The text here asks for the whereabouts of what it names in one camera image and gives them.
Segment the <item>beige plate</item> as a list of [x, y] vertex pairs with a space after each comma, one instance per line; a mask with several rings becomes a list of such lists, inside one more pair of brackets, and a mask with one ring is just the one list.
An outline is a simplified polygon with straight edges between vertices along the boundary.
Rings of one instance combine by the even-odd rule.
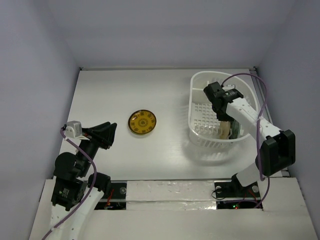
[[230, 135], [231, 122], [230, 121], [221, 121], [219, 125], [220, 134], [219, 138], [221, 140], [227, 140]]

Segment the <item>dark green patterned plate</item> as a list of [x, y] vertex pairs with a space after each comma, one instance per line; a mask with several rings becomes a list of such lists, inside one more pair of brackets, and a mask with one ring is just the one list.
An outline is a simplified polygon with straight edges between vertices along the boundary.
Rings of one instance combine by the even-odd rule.
[[241, 136], [241, 124], [233, 120], [230, 122], [230, 131], [229, 131], [229, 139], [237, 139]]

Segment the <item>yellow patterned plate brown rim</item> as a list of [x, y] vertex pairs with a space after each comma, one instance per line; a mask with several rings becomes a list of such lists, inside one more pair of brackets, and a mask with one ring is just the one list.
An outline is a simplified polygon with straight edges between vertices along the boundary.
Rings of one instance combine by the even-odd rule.
[[157, 118], [152, 111], [140, 109], [130, 115], [127, 125], [133, 134], [143, 136], [155, 129]]

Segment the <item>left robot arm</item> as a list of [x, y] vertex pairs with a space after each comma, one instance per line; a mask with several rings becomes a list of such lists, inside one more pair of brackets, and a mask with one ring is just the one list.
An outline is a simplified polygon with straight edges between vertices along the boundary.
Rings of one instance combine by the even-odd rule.
[[110, 176], [97, 171], [94, 157], [114, 143], [117, 124], [109, 121], [83, 128], [69, 121], [60, 129], [76, 153], [63, 152], [54, 163], [51, 216], [45, 240], [78, 240], [98, 202], [113, 195]]

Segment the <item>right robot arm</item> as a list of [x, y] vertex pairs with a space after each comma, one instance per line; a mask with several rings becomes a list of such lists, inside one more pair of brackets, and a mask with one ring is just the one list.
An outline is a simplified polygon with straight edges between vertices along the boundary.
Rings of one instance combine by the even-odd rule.
[[224, 90], [218, 82], [204, 90], [219, 121], [236, 121], [255, 139], [257, 157], [250, 166], [234, 174], [230, 185], [221, 187], [219, 194], [229, 192], [241, 198], [249, 187], [263, 178], [296, 162], [296, 136], [291, 130], [274, 126], [248, 103], [237, 89]]

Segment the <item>white plastic dish rack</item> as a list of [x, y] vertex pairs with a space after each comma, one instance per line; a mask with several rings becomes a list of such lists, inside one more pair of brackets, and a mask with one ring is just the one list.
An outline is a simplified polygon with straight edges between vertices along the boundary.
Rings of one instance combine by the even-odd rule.
[[212, 104], [207, 99], [204, 88], [211, 83], [223, 81], [231, 76], [230, 73], [220, 71], [200, 71], [190, 80], [190, 94], [188, 106], [188, 127], [190, 141], [199, 147], [224, 149], [240, 143], [251, 135], [241, 126], [240, 137], [237, 139], [220, 139], [220, 121], [212, 110]]

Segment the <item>white foam block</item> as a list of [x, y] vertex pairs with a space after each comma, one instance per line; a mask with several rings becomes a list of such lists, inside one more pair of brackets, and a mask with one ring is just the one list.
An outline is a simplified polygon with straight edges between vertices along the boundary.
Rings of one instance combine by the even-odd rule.
[[128, 181], [126, 209], [129, 211], [216, 210], [211, 180]]

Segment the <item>aluminium rail right edge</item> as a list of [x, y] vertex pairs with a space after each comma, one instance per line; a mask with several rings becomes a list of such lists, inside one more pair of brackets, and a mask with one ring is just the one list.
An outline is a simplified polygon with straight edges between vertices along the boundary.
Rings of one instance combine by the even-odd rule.
[[[253, 74], [255, 76], [258, 76], [257, 74], [257, 71], [256, 71], [256, 68], [252, 68], [249, 70], [249, 73], [250, 74]], [[258, 101], [258, 105], [259, 105], [259, 110], [257, 110], [257, 112], [259, 113], [259, 111], [261, 109], [263, 109], [262, 111], [262, 117], [264, 117], [267, 121], [269, 121], [270, 123], [273, 124], [273, 121], [272, 121], [272, 118], [271, 118], [271, 115], [270, 115], [270, 111], [268, 109], [268, 106], [267, 106], [267, 103], [265, 104], [264, 107], [263, 104], [266, 100], [266, 88], [265, 86], [262, 84], [262, 82], [259, 80], [259, 79], [256, 79], [254, 76], [251, 77], [252, 78], [252, 82], [253, 82], [253, 85], [254, 85], [254, 89], [255, 89], [255, 92], [256, 92], [256, 99]], [[253, 136], [256, 138], [257, 137], [257, 127], [254, 127], [254, 134]], [[283, 170], [275, 173], [272, 177], [288, 177], [290, 176], [290, 174], [288, 173], [288, 168], [284, 168]]]

